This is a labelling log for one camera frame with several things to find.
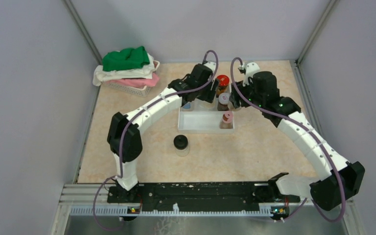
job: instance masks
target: red lid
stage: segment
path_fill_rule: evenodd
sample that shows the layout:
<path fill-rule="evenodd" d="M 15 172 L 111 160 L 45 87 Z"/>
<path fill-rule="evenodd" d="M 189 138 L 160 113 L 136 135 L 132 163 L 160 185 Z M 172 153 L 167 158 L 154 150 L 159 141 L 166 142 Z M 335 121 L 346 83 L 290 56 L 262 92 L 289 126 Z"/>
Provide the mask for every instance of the red lid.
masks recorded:
<path fill-rule="evenodd" d="M 230 83 L 230 78 L 226 75 L 219 75 L 217 76 L 217 79 L 220 80 L 220 86 L 228 86 Z"/>

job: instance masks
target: tabletop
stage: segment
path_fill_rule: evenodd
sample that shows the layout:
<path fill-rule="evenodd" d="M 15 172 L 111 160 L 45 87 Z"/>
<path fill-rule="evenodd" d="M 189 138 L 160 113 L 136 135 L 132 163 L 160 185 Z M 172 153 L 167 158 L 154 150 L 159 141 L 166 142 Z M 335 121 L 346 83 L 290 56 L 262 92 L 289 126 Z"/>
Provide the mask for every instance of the tabletop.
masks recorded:
<path fill-rule="evenodd" d="M 256 61 L 261 71 L 271 71 L 282 96 L 303 103 L 289 61 Z M 116 162 L 107 143 L 112 116 L 132 111 L 157 96 L 170 81 L 183 78 L 196 63 L 161 64 L 160 81 L 146 97 L 101 86 L 81 162 L 78 183 L 101 183 L 117 174 Z M 230 62 L 220 62 L 217 75 L 230 74 Z M 235 80 L 243 75 L 236 69 Z M 190 152 L 175 154 L 178 110 L 156 121 L 142 135 L 138 156 L 139 182 L 266 181 L 280 172 L 308 177 L 316 173 L 293 142 L 261 112 L 242 108 L 235 112 L 233 134 L 186 134 Z"/>

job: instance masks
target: metal floor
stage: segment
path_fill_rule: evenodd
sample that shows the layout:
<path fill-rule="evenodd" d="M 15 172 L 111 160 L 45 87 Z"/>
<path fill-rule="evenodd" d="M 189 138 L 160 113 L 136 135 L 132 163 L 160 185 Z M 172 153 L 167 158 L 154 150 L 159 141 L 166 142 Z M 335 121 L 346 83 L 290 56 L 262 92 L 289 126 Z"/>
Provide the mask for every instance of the metal floor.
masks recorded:
<path fill-rule="evenodd" d="M 339 209 L 327 213 L 336 217 Z M 101 216 L 100 223 L 109 228 L 123 224 L 120 231 L 101 230 L 92 216 L 70 216 L 66 235 L 347 235 L 344 220 L 328 223 L 312 206 L 303 207 L 293 219 L 285 223 L 258 221 L 249 217 L 138 217 L 133 221 L 119 221 L 115 216 Z"/>

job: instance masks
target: white wall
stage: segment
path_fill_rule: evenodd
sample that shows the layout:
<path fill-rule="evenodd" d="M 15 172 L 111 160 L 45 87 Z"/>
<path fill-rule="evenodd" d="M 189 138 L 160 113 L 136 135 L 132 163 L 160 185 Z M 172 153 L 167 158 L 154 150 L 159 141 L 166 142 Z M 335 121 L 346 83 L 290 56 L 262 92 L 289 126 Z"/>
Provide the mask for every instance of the white wall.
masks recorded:
<path fill-rule="evenodd" d="M 376 1 L 340 1 L 303 71 L 326 139 L 366 168 L 355 200 L 376 234 Z"/>
<path fill-rule="evenodd" d="M 296 59 L 329 0 L 73 0 L 101 55 L 146 46 L 162 62 Z"/>
<path fill-rule="evenodd" d="M 49 233 L 79 161 L 95 67 L 60 0 L 0 0 L 0 235 Z"/>

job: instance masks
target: folded clothes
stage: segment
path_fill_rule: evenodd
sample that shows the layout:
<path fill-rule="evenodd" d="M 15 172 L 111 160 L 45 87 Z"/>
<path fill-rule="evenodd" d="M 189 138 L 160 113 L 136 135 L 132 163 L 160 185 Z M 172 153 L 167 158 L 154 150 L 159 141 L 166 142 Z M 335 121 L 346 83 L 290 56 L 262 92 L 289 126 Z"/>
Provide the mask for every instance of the folded clothes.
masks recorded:
<path fill-rule="evenodd" d="M 159 77 L 156 73 L 152 73 L 152 79 L 145 79 L 145 78 L 125 78 L 120 80 L 111 80 L 107 81 L 106 83 L 116 83 L 123 86 L 128 87 L 136 87 L 142 89 L 145 86 L 154 87 L 159 81 Z"/>
<path fill-rule="evenodd" d="M 150 63 L 145 47 L 112 51 L 103 57 L 103 71 L 141 69 Z"/>
<path fill-rule="evenodd" d="M 100 86 L 102 82 L 124 78 L 152 79 L 152 72 L 158 69 L 160 63 L 158 61 L 154 61 L 153 57 L 149 54 L 148 57 L 151 63 L 149 65 L 143 66 L 143 68 L 141 69 L 106 72 L 103 71 L 102 65 L 97 66 L 97 68 L 94 70 L 93 85 Z"/>

